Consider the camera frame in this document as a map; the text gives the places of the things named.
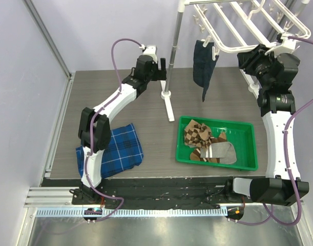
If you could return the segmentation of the brown argyle sock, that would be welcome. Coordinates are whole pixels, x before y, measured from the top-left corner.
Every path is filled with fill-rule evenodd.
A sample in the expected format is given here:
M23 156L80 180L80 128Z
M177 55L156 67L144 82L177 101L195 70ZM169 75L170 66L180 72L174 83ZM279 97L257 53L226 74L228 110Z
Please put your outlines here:
M190 148L201 148L204 140L200 136L202 130L201 124L191 120L184 128L184 144Z
M210 127L208 127L205 124L201 124L197 135L198 139L197 147L208 148L212 143L211 141L212 137L213 136Z

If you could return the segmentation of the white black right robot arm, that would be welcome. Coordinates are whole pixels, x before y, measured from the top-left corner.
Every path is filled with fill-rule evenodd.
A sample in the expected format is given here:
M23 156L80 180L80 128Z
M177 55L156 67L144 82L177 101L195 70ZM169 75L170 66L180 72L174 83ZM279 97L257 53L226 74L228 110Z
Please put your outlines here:
M226 182L224 198L236 202L241 196L253 202L291 206L309 192L301 180L295 159L291 118L296 112L290 87L300 60L291 53L275 54L266 45L237 55L239 68L260 83L257 103L267 136L267 170L264 178L233 177Z

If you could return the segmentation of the dark navy patterned sock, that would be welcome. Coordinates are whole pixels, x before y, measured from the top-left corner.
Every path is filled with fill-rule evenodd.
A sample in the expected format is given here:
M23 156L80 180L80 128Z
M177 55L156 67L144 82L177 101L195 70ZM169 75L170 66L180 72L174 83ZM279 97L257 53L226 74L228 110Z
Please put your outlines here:
M204 42L201 40L196 41L193 55L193 81L200 87L203 84L204 62L206 58L212 56L212 47L214 46L213 42L208 43L206 47L203 44Z

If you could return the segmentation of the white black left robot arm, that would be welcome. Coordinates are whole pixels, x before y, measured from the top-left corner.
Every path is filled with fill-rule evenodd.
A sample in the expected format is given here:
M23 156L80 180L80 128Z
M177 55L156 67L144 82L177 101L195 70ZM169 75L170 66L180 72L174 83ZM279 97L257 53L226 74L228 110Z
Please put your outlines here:
M119 88L95 108L81 112L78 137L84 151L84 171L79 187L89 204L101 200L101 160L111 141L110 124L115 116L137 99L151 81L166 80L166 60L154 61L150 55L138 57L131 73L120 81Z

